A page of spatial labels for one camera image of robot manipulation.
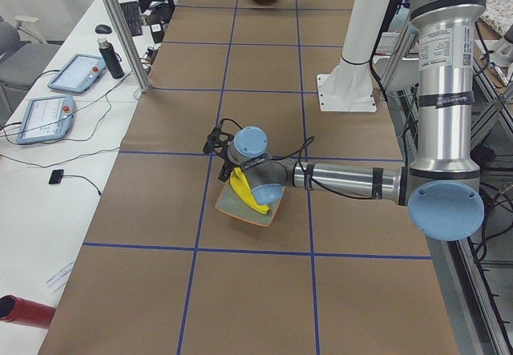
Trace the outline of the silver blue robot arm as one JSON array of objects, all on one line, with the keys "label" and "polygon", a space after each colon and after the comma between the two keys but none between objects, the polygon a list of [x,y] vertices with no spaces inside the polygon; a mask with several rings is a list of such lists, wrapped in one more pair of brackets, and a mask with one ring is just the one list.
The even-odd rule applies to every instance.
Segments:
[{"label": "silver blue robot arm", "polygon": [[412,163],[386,171],[302,163],[299,152],[273,158],[259,127],[242,127],[234,135],[215,127],[204,152],[224,161],[220,180],[239,167],[259,204],[279,200],[286,186],[392,200],[407,207],[426,236],[471,236],[484,219],[479,166],[471,159],[471,108],[474,26],[485,8],[486,0],[411,0],[410,28],[419,41],[418,154]]}]

